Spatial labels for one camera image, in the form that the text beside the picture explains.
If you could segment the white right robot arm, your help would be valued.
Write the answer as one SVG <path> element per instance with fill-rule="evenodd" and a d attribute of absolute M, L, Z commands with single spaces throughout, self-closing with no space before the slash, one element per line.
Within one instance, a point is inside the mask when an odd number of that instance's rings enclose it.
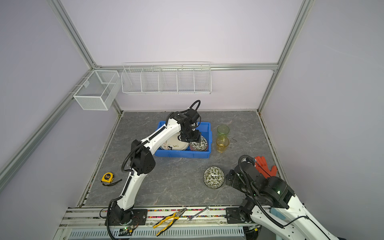
<path fill-rule="evenodd" d="M 307 210 L 287 182 L 264 172 L 258 158 L 242 155 L 226 175 L 226 185 L 245 194 L 239 207 L 226 210 L 228 223 L 254 223 L 283 240 L 338 239 Z"/>

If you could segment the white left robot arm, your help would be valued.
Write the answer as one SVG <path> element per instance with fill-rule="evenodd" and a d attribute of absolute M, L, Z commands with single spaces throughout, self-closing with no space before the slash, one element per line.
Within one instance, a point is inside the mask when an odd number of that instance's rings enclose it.
<path fill-rule="evenodd" d="M 144 178 L 156 166 L 154 154 L 170 137 L 177 134 L 184 143 L 199 142 L 201 132 L 197 127 L 201 123 L 198 113 L 201 101 L 196 100 L 181 112 L 171 112 L 164 125 L 141 141 L 135 140 L 131 144 L 131 151 L 122 163 L 121 171 L 128 173 L 127 181 L 119 197 L 110 200 L 107 208 L 106 226 L 109 237 L 115 237 L 110 229 L 110 223 L 128 224 L 133 216 L 132 210 L 135 199 Z"/>

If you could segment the cream floral plate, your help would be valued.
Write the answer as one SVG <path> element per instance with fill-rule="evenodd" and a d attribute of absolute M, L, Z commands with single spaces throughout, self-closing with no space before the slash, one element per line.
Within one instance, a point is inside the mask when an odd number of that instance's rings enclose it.
<path fill-rule="evenodd" d="M 179 134 L 175 134 L 161 145 L 161 149 L 168 151 L 184 151 L 189 145 L 189 143 L 179 140 Z"/>

